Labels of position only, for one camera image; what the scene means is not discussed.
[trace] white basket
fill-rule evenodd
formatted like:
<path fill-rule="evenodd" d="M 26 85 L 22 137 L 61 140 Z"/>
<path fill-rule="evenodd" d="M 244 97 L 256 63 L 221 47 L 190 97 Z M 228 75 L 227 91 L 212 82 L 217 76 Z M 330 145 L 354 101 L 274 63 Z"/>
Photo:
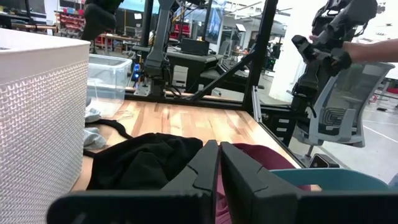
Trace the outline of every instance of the white basket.
<path fill-rule="evenodd" d="M 79 177 L 89 47 L 0 29 L 0 223 L 45 223 Z"/>

